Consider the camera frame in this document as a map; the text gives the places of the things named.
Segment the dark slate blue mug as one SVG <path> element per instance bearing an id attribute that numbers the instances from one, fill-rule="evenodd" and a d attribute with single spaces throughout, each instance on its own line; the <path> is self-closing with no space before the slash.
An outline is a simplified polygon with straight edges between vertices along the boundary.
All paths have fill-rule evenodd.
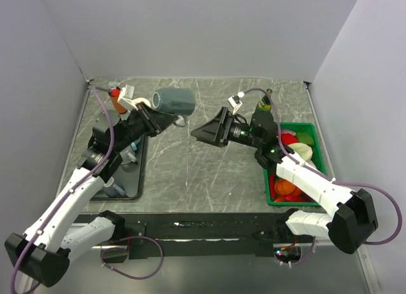
<path id="1" fill-rule="evenodd" d="M 161 88 L 152 95 L 152 107 L 159 112 L 177 115 L 177 127 L 188 125 L 188 116 L 195 110 L 194 92 L 186 88 Z"/>

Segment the small blue-grey mug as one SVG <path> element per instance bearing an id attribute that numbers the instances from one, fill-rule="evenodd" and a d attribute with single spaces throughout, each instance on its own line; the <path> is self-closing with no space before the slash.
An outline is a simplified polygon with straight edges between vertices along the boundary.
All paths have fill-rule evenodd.
<path id="1" fill-rule="evenodd" d="M 126 197 L 126 191 L 122 183 L 111 177 L 101 189 L 108 197 Z"/>

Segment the grey mug with cream inside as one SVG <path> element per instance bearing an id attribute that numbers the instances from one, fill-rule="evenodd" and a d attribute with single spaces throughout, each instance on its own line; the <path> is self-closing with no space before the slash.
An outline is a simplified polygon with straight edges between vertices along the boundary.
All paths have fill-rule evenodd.
<path id="1" fill-rule="evenodd" d="M 121 158 L 122 158 L 122 165 L 127 165 L 127 164 L 131 164 L 131 163 L 136 163 L 137 162 L 137 158 L 135 156 L 135 153 L 133 150 L 131 149 L 126 149 L 123 150 L 121 153 Z"/>

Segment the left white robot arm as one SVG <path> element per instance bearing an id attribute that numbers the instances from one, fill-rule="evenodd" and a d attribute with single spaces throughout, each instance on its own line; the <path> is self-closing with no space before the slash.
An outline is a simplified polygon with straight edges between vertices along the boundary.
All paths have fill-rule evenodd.
<path id="1" fill-rule="evenodd" d="M 111 211 L 102 212 L 78 231 L 69 234 L 68 230 L 120 167 L 121 154 L 136 140 L 155 137 L 177 120 L 176 114 L 159 112 L 143 102 L 126 119 L 114 110 L 100 113 L 88 148 L 66 186 L 22 235 L 12 233 L 5 241 L 15 270 L 49 288 L 61 280 L 71 262 L 94 245 L 121 243 L 126 235 L 125 219 Z"/>

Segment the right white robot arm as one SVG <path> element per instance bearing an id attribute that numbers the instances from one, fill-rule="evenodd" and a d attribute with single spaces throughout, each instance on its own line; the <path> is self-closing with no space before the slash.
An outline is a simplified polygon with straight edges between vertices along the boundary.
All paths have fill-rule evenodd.
<path id="1" fill-rule="evenodd" d="M 235 142 L 255 148 L 254 157 L 263 169 L 295 185 L 325 210 L 325 213 L 292 211 L 277 227 L 282 241 L 288 243 L 302 235 L 322 237 L 342 252 L 352 254 L 377 229 L 372 196 L 364 189 L 355 192 L 328 180 L 282 144 L 280 126 L 270 112 L 255 111 L 247 124 L 222 107 L 212 120 L 192 130 L 191 135 L 216 147 Z"/>

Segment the orange soap dispenser bottle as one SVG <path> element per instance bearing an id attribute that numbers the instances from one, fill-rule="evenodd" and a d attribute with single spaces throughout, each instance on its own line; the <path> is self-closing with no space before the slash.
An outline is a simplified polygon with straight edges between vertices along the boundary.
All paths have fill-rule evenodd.
<path id="1" fill-rule="evenodd" d="M 112 81 L 108 83 L 108 94 L 110 96 L 110 100 L 113 103 L 115 110 L 120 115 L 123 115 L 127 112 L 127 109 L 118 102 L 120 92 L 121 88 L 119 87 L 119 83 Z"/>

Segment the green glass bottle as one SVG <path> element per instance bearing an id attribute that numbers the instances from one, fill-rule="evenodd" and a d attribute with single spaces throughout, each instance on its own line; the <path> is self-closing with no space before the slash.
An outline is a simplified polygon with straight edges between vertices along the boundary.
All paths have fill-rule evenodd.
<path id="1" fill-rule="evenodd" d="M 266 89 L 267 95 L 263 95 L 261 100 L 256 106 L 256 110 L 262 110 L 265 112 L 270 112 L 272 109 L 272 104 L 270 103 L 269 98 L 271 97 L 273 90 L 271 88 Z"/>

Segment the black serving tray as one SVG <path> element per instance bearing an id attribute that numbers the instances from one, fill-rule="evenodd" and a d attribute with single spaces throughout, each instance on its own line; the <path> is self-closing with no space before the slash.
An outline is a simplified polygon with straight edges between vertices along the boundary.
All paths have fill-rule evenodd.
<path id="1" fill-rule="evenodd" d="M 91 198 L 92 201 L 130 200 L 137 199 L 141 196 L 143 189 L 145 162 L 147 158 L 148 138 L 146 136 L 142 136 L 141 138 L 139 138 L 139 140 L 140 143 L 138 144 L 138 149 L 137 151 L 134 151 L 137 162 L 127 165 L 121 164 L 112 175 L 113 178 L 120 181 L 124 186 L 126 197 L 108 197 L 104 192 L 102 192 L 102 190 L 99 190 Z M 131 145 L 128 146 L 126 149 L 132 150 Z"/>

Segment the red plush vegetable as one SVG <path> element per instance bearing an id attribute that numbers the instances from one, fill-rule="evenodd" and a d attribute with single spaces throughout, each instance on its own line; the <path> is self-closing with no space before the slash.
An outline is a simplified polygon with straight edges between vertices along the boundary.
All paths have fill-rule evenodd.
<path id="1" fill-rule="evenodd" d="M 295 144 L 299 142 L 298 139 L 290 133 L 282 133 L 281 141 L 285 145 Z"/>

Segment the red plush chili pepper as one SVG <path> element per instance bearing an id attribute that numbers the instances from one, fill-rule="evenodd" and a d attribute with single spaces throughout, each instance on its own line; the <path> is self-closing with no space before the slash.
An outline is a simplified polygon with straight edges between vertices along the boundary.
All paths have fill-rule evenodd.
<path id="1" fill-rule="evenodd" d="M 274 173 L 269 175 L 268 182 L 269 182 L 270 198 L 271 198 L 271 200 L 274 200 L 275 196 L 276 196 L 276 192 L 275 192 L 275 174 Z"/>

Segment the green plastic basket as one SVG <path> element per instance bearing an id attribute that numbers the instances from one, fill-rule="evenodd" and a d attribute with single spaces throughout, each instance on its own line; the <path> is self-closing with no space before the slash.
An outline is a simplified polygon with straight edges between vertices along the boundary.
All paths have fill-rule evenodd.
<path id="1" fill-rule="evenodd" d="M 320 150 L 320 145 L 318 142 L 318 135 L 317 135 L 315 126 L 311 123 L 281 123 L 280 126 L 281 126 L 282 130 L 290 130 L 295 133 L 300 132 L 300 131 L 307 132 L 315 139 L 315 145 L 312 147 L 313 156 L 312 156 L 311 160 L 315 164 L 315 167 L 317 168 L 317 170 L 326 175 L 327 172 L 325 169 L 322 151 Z M 290 201 L 275 202 L 275 199 L 278 197 L 277 195 L 275 196 L 274 200 L 271 200 L 269 182 L 268 182 L 268 178 L 271 173 L 269 171 L 267 171 L 266 169 L 264 169 L 263 174 L 264 174 L 264 181 L 265 181 L 266 202 L 268 203 L 268 205 L 276 206 L 276 207 L 287 206 L 287 207 L 295 207 L 295 208 L 297 208 L 298 206 L 307 206 L 307 207 L 316 207 L 316 208 L 320 207 L 320 205 L 318 205 L 318 203 L 313 202 L 308 196 L 301 196 L 301 198 L 304 199 L 305 202 L 290 202 Z"/>

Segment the dark green plush avocado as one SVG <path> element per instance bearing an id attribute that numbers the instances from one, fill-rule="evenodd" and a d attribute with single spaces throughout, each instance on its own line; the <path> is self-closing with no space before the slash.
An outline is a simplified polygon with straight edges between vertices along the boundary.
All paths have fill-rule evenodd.
<path id="1" fill-rule="evenodd" d="M 299 143 L 308 145 L 309 147 L 313 147 L 315 145 L 315 139 L 307 132 L 297 132 L 296 139 Z"/>

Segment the orange plush pumpkin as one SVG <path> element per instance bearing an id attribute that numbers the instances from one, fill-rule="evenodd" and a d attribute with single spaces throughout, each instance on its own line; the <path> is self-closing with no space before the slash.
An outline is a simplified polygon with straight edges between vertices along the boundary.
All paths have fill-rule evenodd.
<path id="1" fill-rule="evenodd" d="M 278 181 L 276 181 L 274 189 L 279 196 L 300 196 L 302 194 L 301 189 L 284 179 L 279 179 Z"/>

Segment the green plush cabbage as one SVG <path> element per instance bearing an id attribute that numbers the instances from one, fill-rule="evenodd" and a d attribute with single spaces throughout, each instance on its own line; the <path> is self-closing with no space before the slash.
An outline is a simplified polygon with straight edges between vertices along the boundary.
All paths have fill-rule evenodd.
<path id="1" fill-rule="evenodd" d="M 306 162 L 311 161 L 313 156 L 313 150 L 309 145 L 306 145 L 301 142 L 296 142 L 293 144 L 289 144 L 289 147 L 297 154 L 300 155 L 302 159 Z"/>

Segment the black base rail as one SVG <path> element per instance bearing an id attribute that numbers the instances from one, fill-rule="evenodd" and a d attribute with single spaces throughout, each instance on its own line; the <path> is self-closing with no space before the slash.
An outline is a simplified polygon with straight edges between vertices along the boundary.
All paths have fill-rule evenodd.
<path id="1" fill-rule="evenodd" d="M 255 255 L 273 257 L 280 246 L 310 244 L 283 225 L 284 213 L 123 213 L 119 247 L 130 260 L 149 257 Z"/>

